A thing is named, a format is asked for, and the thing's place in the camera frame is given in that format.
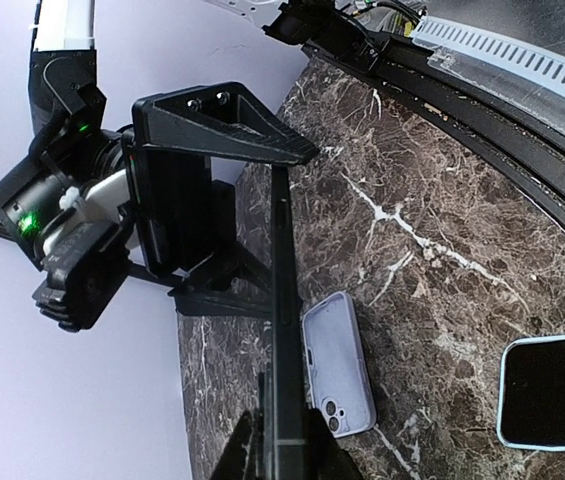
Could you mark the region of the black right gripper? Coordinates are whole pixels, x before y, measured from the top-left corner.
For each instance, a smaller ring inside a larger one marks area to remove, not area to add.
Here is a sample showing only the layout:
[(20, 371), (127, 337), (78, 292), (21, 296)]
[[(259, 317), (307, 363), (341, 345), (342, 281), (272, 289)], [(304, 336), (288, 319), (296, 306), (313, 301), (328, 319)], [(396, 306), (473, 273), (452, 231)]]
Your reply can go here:
[[(209, 156), (297, 166), (319, 148), (239, 82), (141, 98), (132, 119), (124, 161), (147, 276), (172, 288), (182, 316), (271, 316), (271, 271), (233, 249), (235, 189), (213, 178)], [(264, 297), (232, 291), (236, 279)]]

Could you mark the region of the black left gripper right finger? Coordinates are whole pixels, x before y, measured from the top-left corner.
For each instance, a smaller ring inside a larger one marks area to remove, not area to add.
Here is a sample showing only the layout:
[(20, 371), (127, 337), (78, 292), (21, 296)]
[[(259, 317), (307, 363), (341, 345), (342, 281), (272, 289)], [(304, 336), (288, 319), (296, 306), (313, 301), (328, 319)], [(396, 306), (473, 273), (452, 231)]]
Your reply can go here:
[(317, 409), (308, 411), (308, 447), (311, 479), (362, 479), (362, 474), (352, 457), (339, 446)]

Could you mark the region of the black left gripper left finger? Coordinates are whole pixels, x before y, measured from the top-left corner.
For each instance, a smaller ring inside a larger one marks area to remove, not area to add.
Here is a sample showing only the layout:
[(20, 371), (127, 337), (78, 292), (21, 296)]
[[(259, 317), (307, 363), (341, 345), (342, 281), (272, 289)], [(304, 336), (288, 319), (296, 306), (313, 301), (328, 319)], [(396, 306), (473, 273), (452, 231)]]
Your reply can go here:
[(267, 407), (267, 374), (258, 374), (258, 406), (240, 416), (211, 480), (266, 479), (265, 438)]

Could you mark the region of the white silicone phone case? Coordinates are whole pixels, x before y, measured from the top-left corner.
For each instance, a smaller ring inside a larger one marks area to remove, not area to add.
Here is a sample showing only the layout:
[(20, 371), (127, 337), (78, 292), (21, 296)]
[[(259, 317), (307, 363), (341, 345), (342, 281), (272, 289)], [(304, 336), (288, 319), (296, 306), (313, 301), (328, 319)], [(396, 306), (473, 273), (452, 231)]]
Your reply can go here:
[(377, 413), (351, 296), (335, 292), (302, 320), (312, 406), (334, 437), (370, 430)]

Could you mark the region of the black smartphone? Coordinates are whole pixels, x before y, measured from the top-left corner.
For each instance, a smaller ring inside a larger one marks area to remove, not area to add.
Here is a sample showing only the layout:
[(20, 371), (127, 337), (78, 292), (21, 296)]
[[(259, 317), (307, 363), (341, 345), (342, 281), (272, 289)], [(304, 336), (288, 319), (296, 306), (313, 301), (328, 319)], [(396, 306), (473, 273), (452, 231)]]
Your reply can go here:
[(288, 170), (272, 168), (271, 260), (273, 275), (272, 473), (306, 479), (307, 433), (296, 260)]

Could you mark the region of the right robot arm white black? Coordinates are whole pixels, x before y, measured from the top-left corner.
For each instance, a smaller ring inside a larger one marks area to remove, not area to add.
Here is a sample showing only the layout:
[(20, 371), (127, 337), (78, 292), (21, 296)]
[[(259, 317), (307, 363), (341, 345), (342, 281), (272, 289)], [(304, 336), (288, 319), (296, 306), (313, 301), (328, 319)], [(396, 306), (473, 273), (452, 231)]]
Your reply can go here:
[[(0, 181), (0, 223), (46, 275), (40, 312), (69, 332), (90, 329), (131, 274), (148, 276), (187, 316), (292, 320), (295, 274), (288, 173), (316, 146), (238, 82), (137, 100), (132, 122), (102, 128), (90, 1), (41, 1), (32, 37), (34, 137)], [(272, 263), (238, 241), (235, 191), (212, 176), (215, 157), (272, 170)]]

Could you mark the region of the black table edge rail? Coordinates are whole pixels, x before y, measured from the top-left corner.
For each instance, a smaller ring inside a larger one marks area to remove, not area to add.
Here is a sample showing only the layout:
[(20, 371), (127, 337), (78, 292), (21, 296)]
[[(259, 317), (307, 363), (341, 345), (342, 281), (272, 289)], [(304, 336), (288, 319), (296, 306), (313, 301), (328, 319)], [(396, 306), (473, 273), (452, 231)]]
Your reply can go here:
[(285, 1), (266, 35), (378, 88), (511, 180), (565, 231), (565, 133), (534, 113), (435, 67), (412, 38), (372, 31), (332, 1)]

